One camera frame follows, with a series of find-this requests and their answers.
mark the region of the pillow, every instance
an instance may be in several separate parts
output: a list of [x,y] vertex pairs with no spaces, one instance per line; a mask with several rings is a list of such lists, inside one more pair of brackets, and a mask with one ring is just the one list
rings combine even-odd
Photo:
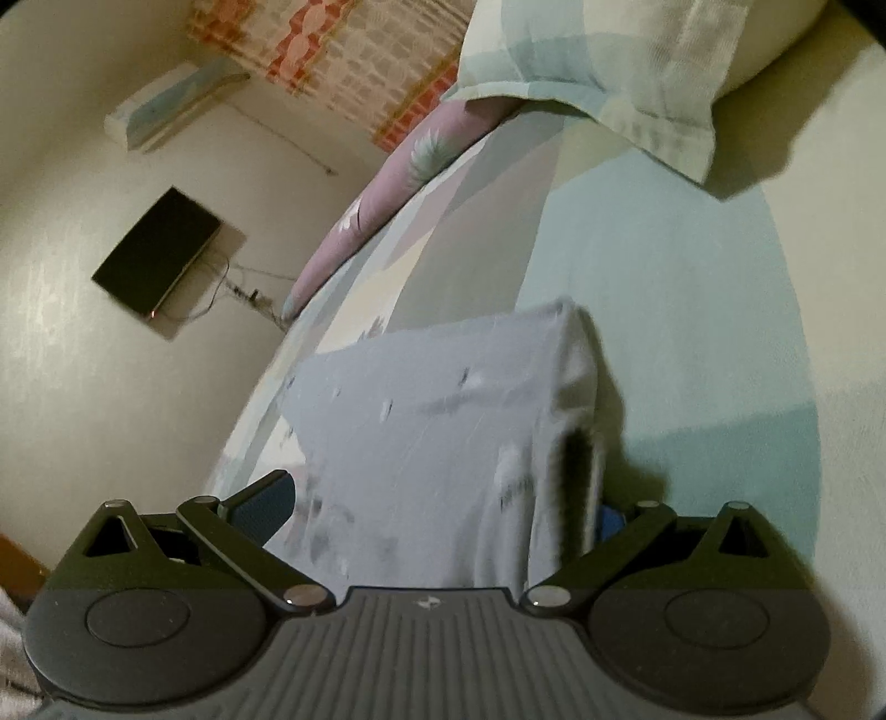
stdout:
[[442,103],[419,122],[345,214],[323,238],[281,312],[291,323],[351,255],[455,158],[494,129],[521,101],[496,97]]
[[828,0],[756,0],[718,97],[744,85],[778,58],[812,27],[826,4]]
[[714,150],[711,105],[752,4],[478,0],[445,98],[558,100],[701,181]]

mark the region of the red patterned curtain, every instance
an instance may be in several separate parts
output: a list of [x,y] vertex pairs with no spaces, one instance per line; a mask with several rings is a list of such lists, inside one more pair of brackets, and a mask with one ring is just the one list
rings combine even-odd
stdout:
[[391,151],[454,82],[473,0],[195,0],[191,37]]

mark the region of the logo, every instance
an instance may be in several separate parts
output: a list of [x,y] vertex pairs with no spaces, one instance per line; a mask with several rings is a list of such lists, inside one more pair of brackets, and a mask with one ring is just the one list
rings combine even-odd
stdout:
[[427,598],[416,600],[416,605],[421,607],[423,610],[428,610],[430,612],[431,610],[436,610],[438,607],[443,605],[443,600],[429,595]]

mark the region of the light blue pillow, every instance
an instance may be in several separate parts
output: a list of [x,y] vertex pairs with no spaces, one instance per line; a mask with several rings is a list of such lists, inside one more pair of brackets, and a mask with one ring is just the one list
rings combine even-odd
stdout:
[[558,100],[700,182],[753,2],[478,0],[445,98]]

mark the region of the wall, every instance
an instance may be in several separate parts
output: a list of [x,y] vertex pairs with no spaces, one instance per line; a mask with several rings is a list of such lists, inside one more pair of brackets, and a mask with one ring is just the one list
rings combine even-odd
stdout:
[[[373,170],[327,137],[327,176],[286,139],[297,122],[263,127],[242,97],[149,152],[108,140],[104,114],[187,51],[186,5],[23,0],[0,20],[0,531],[49,565],[110,497],[168,512],[198,493],[282,338],[222,298],[170,340],[91,283],[95,268],[175,185],[226,222],[238,262],[294,276]],[[277,301],[290,286],[232,277]]]
[[387,153],[373,145],[362,129],[311,98],[294,97],[262,78],[253,77],[227,101],[333,168],[361,174],[364,184],[387,158]]
[[0,20],[0,188],[84,110],[185,49],[190,0],[19,0]]

